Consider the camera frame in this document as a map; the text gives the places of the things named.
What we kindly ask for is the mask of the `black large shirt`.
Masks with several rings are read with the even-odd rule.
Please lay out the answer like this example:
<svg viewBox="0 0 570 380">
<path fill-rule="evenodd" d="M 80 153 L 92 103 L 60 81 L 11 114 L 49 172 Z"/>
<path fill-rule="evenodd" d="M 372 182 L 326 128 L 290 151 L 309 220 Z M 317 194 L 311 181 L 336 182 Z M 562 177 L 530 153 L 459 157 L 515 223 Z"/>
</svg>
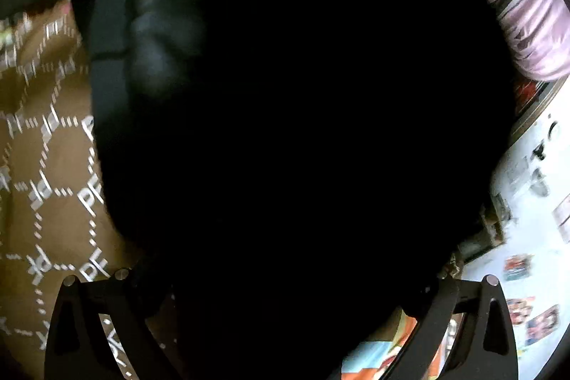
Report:
<svg viewBox="0 0 570 380">
<path fill-rule="evenodd" d="M 327 379 L 480 225 L 515 117 L 487 0 L 72 0 L 161 379 Z"/>
</svg>

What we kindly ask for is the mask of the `brown patterned bedspread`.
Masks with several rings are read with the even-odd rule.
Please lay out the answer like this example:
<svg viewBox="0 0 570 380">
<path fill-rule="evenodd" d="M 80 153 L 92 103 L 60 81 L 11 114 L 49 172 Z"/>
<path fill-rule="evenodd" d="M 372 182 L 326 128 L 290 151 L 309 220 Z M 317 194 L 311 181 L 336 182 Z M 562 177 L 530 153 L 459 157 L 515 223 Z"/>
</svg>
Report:
<svg viewBox="0 0 570 380">
<path fill-rule="evenodd" d="M 93 139 L 89 66 L 69 0 L 38 15 L 1 21 L 1 379 L 44 379 L 56 293 L 67 275 L 102 281 L 133 264 L 102 193 Z M 173 245 L 183 257 L 185 228 L 195 229 L 191 182 L 168 177 L 165 162 L 136 136 L 143 155 L 120 189 L 135 239 Z M 376 358 L 343 379 L 380 379 L 416 320 L 373 342 Z"/>
</svg>

